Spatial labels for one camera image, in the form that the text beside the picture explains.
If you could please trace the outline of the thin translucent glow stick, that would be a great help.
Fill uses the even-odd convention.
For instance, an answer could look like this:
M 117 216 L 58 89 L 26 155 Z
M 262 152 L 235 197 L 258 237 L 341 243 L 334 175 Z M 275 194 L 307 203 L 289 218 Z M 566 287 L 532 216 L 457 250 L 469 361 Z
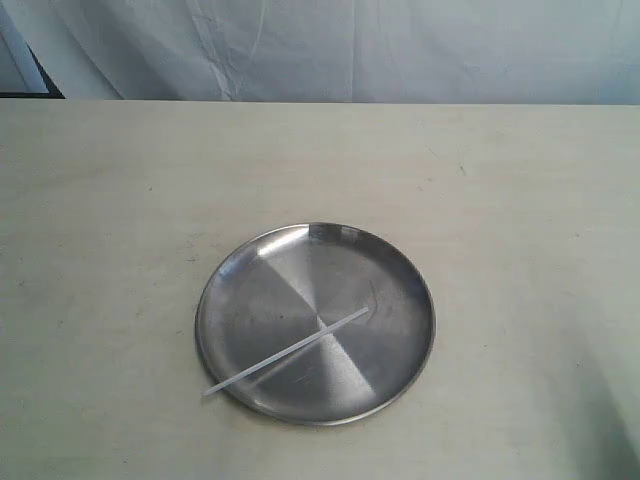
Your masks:
M 231 377 L 220 381 L 218 383 L 216 383 L 215 385 L 213 385 L 212 387 L 208 388 L 207 390 L 202 392 L 202 397 L 203 398 L 207 398 L 209 396 L 212 396 L 218 392 L 220 392 L 223 389 L 226 389 L 227 387 L 229 387 L 230 385 L 233 385 L 237 382 L 239 382 L 240 380 L 243 380 L 251 375 L 253 375 L 254 373 L 278 362 L 279 360 L 285 358 L 288 355 L 291 355 L 309 345 L 315 344 L 317 342 L 319 342 L 322 338 L 324 338 L 325 336 L 331 335 L 333 334 L 335 331 L 341 329 L 342 327 L 346 326 L 347 324 L 349 324 L 350 322 L 359 319 L 360 317 L 364 316 L 365 314 L 367 314 L 369 312 L 369 308 L 367 306 L 363 306 L 362 308 L 360 308 L 359 310 L 356 310 L 355 312 L 345 316 L 344 318 L 332 323 L 331 325 L 328 326 L 324 326 L 321 327 L 317 332 L 297 341 L 296 343 L 284 348 L 283 350 L 280 350 L 272 355 L 270 355 L 269 357 L 266 357 L 265 359 L 257 362 L 256 364 L 253 364 L 247 368 L 245 368 L 244 370 L 241 370 L 240 372 L 232 375 Z

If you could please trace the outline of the round stainless steel plate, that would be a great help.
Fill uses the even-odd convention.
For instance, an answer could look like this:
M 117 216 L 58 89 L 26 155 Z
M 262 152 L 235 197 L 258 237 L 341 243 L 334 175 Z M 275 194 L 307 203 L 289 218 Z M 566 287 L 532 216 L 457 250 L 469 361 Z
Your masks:
M 289 423 L 346 424 L 404 394 L 435 339 L 425 280 L 384 239 L 312 222 L 244 243 L 203 289 L 196 347 L 213 386 L 363 306 L 359 319 L 216 393 Z

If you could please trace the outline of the white backdrop cloth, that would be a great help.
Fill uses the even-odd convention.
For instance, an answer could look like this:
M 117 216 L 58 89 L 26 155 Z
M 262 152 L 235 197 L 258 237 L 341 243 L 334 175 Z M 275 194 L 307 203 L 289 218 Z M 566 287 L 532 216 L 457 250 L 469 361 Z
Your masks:
M 635 104 L 635 1 L 5 1 L 68 98 Z

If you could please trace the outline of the dark frame at left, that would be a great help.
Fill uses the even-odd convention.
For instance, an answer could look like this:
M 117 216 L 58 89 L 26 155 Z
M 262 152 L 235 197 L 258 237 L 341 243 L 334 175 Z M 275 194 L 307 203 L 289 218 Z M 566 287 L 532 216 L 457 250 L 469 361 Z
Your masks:
M 64 98 L 4 6 L 1 6 L 0 41 L 2 98 Z

